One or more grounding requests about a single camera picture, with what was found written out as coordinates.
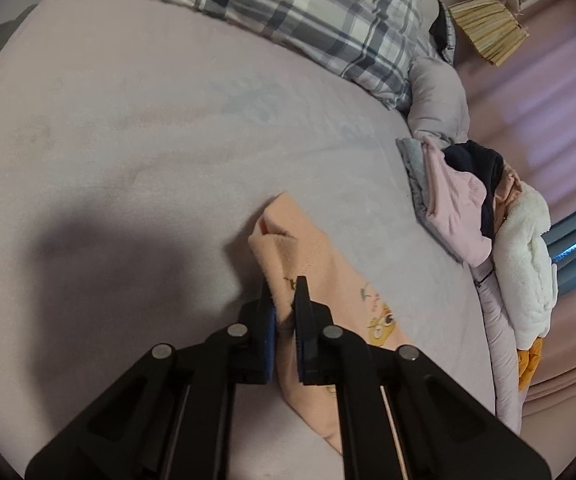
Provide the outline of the peach cartoon print garment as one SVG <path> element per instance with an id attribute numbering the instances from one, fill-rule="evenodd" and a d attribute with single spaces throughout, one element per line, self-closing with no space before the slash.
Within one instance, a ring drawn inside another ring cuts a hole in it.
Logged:
<path id="1" fill-rule="evenodd" d="M 375 287 L 354 270 L 289 194 L 278 195 L 264 209 L 249 246 L 276 307 L 276 368 L 282 395 L 312 430 L 341 452 L 335 387 L 306 387 L 297 377 L 292 314 L 297 278 L 306 278 L 309 298 L 330 309 L 335 325 L 369 344 L 394 350 L 409 339 Z"/>

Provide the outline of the folded pink garment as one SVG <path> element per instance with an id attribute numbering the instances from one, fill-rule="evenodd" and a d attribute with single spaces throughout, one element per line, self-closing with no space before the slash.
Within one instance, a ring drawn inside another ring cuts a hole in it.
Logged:
<path id="1" fill-rule="evenodd" d="M 486 187 L 470 172 L 448 166 L 434 144 L 421 146 L 429 194 L 425 218 L 460 259 L 480 266 L 492 252 L 492 240 L 481 233 Z"/>

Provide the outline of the lilac bed sheet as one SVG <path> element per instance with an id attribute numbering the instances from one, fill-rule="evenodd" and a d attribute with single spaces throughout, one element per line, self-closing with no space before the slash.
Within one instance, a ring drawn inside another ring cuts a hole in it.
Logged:
<path id="1" fill-rule="evenodd" d="M 154 344 L 260 289 L 290 194 L 487 408 L 478 295 L 417 222 L 405 120 L 258 36 L 153 0 L 44 0 L 0 52 L 0 453 L 16 472 Z"/>

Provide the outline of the grey folded garment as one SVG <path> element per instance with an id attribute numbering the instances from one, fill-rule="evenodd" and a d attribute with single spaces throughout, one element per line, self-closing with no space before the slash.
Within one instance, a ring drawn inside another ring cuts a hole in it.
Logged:
<path id="1" fill-rule="evenodd" d="M 415 139 L 397 139 L 396 146 L 399 149 L 399 154 L 407 173 L 411 201 L 413 202 L 418 222 L 451 258 L 462 264 L 464 260 L 456 254 L 451 245 L 448 244 L 427 218 L 430 197 L 421 142 Z"/>

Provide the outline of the dark navy garment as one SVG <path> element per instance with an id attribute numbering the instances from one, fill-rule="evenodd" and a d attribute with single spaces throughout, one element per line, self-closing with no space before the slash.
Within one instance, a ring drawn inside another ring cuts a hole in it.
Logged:
<path id="1" fill-rule="evenodd" d="M 503 177 L 503 156 L 472 140 L 452 144 L 443 153 L 448 166 L 470 172 L 483 183 L 486 198 L 481 206 L 481 233 L 494 240 L 494 195 Z"/>

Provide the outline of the lilac quilted duvet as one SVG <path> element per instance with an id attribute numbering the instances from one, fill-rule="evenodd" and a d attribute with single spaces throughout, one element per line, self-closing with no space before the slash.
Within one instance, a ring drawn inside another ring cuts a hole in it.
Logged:
<path id="1" fill-rule="evenodd" d="M 467 139 L 470 125 L 466 92 L 456 70 L 438 58 L 421 56 L 409 71 L 413 104 L 411 132 L 429 136 L 442 148 Z M 471 270 L 489 345 L 496 417 L 513 432 L 521 429 L 523 394 L 518 390 L 515 334 L 510 326 L 493 262 Z"/>

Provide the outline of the pink sheer curtain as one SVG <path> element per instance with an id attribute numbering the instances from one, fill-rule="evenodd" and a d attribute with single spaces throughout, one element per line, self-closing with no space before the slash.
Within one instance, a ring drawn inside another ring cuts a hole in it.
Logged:
<path id="1" fill-rule="evenodd" d="M 527 15 L 529 38 L 502 66 L 457 66 L 471 139 L 501 153 L 540 192 L 554 221 L 576 210 L 576 0 Z"/>

